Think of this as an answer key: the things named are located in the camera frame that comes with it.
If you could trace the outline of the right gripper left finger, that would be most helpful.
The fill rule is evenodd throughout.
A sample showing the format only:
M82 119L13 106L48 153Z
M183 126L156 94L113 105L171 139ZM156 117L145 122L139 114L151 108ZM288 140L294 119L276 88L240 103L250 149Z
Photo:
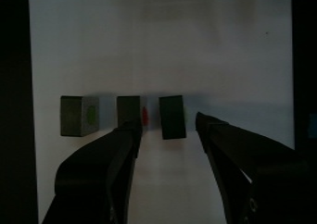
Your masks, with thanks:
M135 119L69 155L58 165L41 224L126 224L140 141L141 122Z

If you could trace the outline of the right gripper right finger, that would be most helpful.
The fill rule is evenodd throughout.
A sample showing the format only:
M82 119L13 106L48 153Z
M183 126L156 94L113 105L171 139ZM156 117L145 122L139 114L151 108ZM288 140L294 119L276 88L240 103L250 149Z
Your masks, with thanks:
M212 116L195 130L216 180L225 224L317 224L317 186L291 148Z

